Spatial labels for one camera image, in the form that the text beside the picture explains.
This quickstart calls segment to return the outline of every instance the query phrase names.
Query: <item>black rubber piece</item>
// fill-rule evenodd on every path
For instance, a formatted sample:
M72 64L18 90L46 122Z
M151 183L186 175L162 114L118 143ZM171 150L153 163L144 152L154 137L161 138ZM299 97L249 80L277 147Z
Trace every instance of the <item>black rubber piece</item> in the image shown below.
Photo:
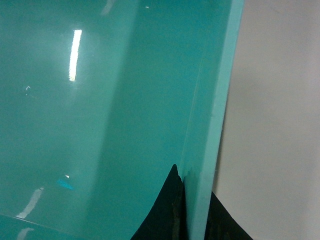
M214 193L211 194L210 208L204 240L253 240L231 217Z
M185 187L174 164L131 240L187 240L187 236Z

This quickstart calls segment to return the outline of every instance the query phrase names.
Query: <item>glossy painted surface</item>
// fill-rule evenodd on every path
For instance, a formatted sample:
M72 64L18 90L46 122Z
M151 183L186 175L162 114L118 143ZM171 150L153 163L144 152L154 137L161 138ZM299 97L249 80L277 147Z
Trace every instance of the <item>glossy painted surface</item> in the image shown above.
M0 226L19 226L7 239L130 239L173 164L196 176L189 227L204 235L209 202L194 198L211 194L205 149L218 149L242 9L231 2L0 2Z

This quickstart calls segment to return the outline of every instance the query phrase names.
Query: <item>white wall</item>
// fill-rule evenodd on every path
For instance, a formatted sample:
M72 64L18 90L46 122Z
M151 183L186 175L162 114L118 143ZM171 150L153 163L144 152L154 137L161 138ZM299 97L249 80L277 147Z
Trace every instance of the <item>white wall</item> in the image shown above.
M216 194L256 240L320 240L320 0L246 0Z

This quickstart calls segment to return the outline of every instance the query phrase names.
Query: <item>teal plastic part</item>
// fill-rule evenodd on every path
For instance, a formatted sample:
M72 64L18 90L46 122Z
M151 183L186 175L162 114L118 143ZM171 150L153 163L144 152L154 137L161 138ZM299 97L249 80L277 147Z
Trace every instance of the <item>teal plastic part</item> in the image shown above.
M173 164L203 239L242 8L0 1L0 239L128 240Z

